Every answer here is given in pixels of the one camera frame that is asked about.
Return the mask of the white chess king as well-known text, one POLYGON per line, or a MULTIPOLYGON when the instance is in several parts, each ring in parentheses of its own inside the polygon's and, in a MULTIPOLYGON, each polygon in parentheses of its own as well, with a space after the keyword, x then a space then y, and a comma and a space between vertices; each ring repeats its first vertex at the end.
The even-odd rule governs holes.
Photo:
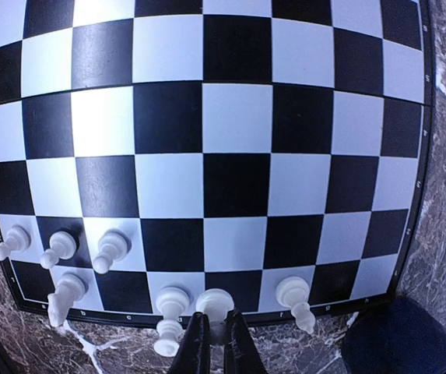
POLYGON ((234 300, 223 289, 211 288, 198 296, 195 310, 208 316, 212 345, 224 345, 226 317, 233 309, 234 300))

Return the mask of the black and white chessboard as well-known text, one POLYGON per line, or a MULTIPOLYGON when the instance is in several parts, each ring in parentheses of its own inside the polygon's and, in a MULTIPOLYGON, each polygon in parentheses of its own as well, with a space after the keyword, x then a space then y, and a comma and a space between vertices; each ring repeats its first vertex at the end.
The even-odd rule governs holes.
POLYGON ((166 287, 229 292, 252 325, 395 293, 426 174, 427 1, 0 1, 0 266, 16 308, 155 326, 166 287), (106 274, 106 231, 130 241, 106 274), (77 243, 44 269, 57 231, 77 243))

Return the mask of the white chess queen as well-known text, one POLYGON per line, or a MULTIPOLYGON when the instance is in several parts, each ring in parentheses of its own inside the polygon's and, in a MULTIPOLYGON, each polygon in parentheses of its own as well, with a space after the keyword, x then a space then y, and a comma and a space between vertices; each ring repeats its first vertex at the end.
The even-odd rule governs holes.
POLYGON ((180 347, 178 337, 183 328, 179 317, 191 304, 188 294, 181 288, 166 287, 160 290, 156 298, 156 308, 162 319, 156 325, 159 339, 154 343, 154 351, 163 357, 174 357, 180 347))

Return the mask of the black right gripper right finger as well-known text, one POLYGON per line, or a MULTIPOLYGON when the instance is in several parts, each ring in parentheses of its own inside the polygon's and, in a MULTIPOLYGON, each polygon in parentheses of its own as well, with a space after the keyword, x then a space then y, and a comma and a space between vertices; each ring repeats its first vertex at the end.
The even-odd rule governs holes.
POLYGON ((229 311, 226 317, 223 370, 226 374, 268 374, 238 309, 229 311))

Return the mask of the white chess pawn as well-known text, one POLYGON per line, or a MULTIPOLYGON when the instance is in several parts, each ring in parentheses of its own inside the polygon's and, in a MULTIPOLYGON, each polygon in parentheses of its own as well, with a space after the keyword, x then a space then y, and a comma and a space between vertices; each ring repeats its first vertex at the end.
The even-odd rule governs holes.
POLYGON ((106 231, 98 241, 98 253, 94 258, 93 269, 98 274, 106 274, 117 261, 128 254, 130 241, 117 229, 106 231))
POLYGON ((76 240, 66 231, 57 231, 50 237, 49 248, 40 256, 40 265, 49 270, 61 259, 71 259, 76 250, 76 240))
POLYGON ((23 252, 31 243, 29 233, 21 226, 12 226, 3 241, 0 242, 0 261, 5 260, 12 252, 23 252))

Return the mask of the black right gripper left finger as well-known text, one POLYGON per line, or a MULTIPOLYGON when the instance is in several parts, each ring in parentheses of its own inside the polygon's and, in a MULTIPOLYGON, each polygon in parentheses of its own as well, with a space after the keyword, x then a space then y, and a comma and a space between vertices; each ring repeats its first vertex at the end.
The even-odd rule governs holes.
POLYGON ((195 312, 167 373, 210 373, 210 343, 209 318, 195 312))

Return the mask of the white chess knight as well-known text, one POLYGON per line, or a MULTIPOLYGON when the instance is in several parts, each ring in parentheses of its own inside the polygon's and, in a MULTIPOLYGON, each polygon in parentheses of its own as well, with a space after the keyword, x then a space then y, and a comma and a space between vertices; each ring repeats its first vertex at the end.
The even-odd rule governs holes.
POLYGON ((58 327, 66 320, 70 308, 83 298, 86 284, 72 273, 64 273, 58 280, 53 293, 47 296, 47 314, 52 327, 58 327))

